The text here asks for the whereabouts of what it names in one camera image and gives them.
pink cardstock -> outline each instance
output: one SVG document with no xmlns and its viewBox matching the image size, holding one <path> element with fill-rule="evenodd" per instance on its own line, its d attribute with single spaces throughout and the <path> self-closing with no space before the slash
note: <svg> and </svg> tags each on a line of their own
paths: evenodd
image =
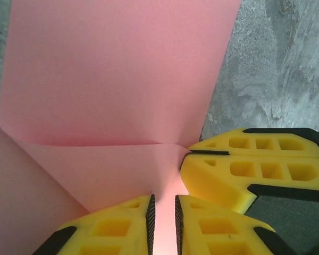
<svg viewBox="0 0 319 255">
<path fill-rule="evenodd" d="M 196 143 L 240 0 L 12 1 L 0 93 L 0 254 L 156 196 L 176 254 L 179 165 Z"/>
</svg>

black rubber pad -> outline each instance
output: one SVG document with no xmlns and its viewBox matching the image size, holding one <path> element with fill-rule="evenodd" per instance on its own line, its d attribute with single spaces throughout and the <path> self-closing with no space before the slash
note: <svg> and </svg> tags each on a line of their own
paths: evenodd
<svg viewBox="0 0 319 255">
<path fill-rule="evenodd" d="M 245 213 L 271 225 L 297 254 L 319 244 L 319 191 L 252 184 L 257 199 Z"/>
<path fill-rule="evenodd" d="M 54 232 L 33 255 L 57 255 L 76 230 L 76 227 L 70 226 Z"/>
<path fill-rule="evenodd" d="M 148 255 L 153 255 L 155 217 L 156 217 L 155 195 L 152 194 L 150 197 L 147 213 L 145 216 L 146 225 L 147 225 Z"/>
</svg>

gray concrete surface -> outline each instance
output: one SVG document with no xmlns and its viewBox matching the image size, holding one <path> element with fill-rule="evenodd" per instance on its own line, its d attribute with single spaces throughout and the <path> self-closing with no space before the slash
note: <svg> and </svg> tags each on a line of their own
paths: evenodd
<svg viewBox="0 0 319 255">
<path fill-rule="evenodd" d="M 9 5 L 0 0 L 0 79 Z M 319 129 L 319 0 L 243 0 L 202 138 L 302 126 Z"/>
</svg>

